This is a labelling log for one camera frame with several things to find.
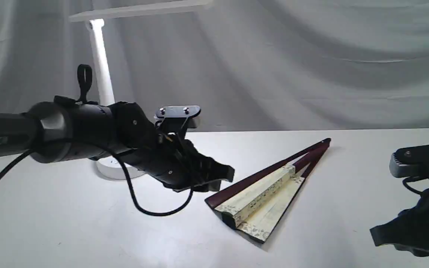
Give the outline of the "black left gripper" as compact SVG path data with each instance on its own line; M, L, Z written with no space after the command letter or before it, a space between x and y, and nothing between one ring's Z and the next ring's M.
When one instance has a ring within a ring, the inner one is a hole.
M109 105L117 140L126 148L118 156L124 163L150 175L164 187L182 192L218 192L222 181L233 182L235 169L199 154L185 135L159 131L135 102Z

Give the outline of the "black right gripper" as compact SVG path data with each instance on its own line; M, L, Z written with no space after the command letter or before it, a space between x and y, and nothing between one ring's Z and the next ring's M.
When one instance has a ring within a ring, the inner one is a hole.
M398 218L370 229L376 247L393 245L416 257L429 257L429 243L419 244L417 235L429 238L429 189L420 194L416 205L398 214Z

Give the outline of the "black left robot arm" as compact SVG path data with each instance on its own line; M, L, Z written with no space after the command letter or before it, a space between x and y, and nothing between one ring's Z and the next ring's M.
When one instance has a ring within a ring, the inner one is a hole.
M40 163L109 157L109 148L133 166L176 192L191 185L198 192L218 191L232 182L235 170L199 153L185 139L190 122L174 134L155 127L134 102L109 106L39 102L22 114L0 113L0 157L31 148Z

